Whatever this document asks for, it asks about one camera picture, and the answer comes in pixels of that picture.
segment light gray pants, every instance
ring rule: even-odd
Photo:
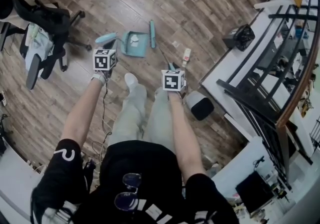
[[[123,101],[122,111],[114,123],[108,146],[128,140],[144,140],[163,145],[175,153],[168,93],[159,88],[155,94],[156,99],[152,106],[146,131],[143,133],[142,124],[146,117],[146,88],[138,84],[129,93]]]

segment black office chair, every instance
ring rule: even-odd
[[[41,78],[46,80],[50,76],[58,59],[61,71],[64,72],[67,70],[67,65],[63,65],[62,61],[63,56],[66,54],[66,51],[63,48],[65,43],[68,42],[84,47],[87,51],[92,50],[91,45],[77,42],[69,36],[70,26],[78,17],[84,18],[86,16],[83,11],[78,11],[72,18],[70,18],[68,10],[48,8],[38,0],[35,1],[35,6],[30,6],[24,0],[12,0],[12,2],[17,14],[22,19],[40,26],[47,33],[52,35],[52,41],[54,44],[52,55],[48,56],[45,60],[42,61],[38,54],[34,55],[26,80],[26,86],[30,90],[35,86],[39,71],[43,69]],[[20,53],[23,57],[26,57],[28,51],[27,46],[25,46],[26,36],[27,35],[25,33],[20,46]]]

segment white bottle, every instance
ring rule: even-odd
[[[182,67],[186,67],[187,62],[190,60],[190,54],[191,54],[191,49],[185,49],[184,55],[183,55],[183,62],[182,62]]]

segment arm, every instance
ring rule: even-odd
[[[57,212],[63,211],[66,201],[80,204],[89,193],[90,188],[83,177],[81,148],[104,81],[101,76],[99,79],[92,79],[73,107],[66,119],[62,139],[44,176],[32,192],[31,214],[35,214],[38,223],[53,223]]]
[[[184,113],[180,96],[169,93],[169,100],[174,125],[175,153],[186,183],[185,196],[189,208],[202,223],[209,223],[211,220],[211,223],[239,224],[233,208],[205,173],[200,147]]]
[[[194,174],[205,174],[205,169],[198,141],[184,113],[180,96],[177,93],[169,93],[169,100],[172,109],[175,153],[186,183]]]
[[[86,141],[102,87],[103,83],[99,79],[94,78],[91,80],[84,94],[69,113],[61,140],[65,138],[74,140],[82,148]]]

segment foot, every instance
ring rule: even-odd
[[[124,81],[126,85],[128,86],[130,92],[135,88],[135,86],[139,83],[136,76],[134,76],[132,73],[126,73],[124,76]]]

